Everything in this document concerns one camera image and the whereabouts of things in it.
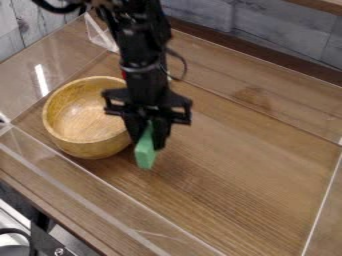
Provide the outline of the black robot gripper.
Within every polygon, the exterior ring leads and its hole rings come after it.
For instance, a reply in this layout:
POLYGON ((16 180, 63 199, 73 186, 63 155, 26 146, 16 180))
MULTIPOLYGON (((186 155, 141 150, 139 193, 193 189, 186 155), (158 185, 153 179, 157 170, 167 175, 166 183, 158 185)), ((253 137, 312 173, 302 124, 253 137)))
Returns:
POLYGON ((162 150, 171 134, 171 123, 191 124, 190 98, 175 93, 170 88, 167 73, 159 67, 129 68, 126 87, 106 89, 102 96, 106 101, 107 114, 125 116, 126 128, 134 143, 138 143, 153 119, 154 148, 162 150))

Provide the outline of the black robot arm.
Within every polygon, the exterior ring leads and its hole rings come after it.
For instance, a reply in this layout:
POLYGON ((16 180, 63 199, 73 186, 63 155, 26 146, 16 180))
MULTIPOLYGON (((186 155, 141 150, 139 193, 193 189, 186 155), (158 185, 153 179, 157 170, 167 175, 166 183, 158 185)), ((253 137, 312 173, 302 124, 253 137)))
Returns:
POLYGON ((153 130, 153 146, 166 147, 175 124, 191 123, 193 100, 173 91, 167 57, 178 53, 169 48, 171 25, 161 0, 66 0, 58 7, 47 0, 31 0, 55 14, 67 14, 90 5, 105 21, 121 54, 121 71, 126 86, 102 92, 105 112, 119 116, 133 141, 153 130))

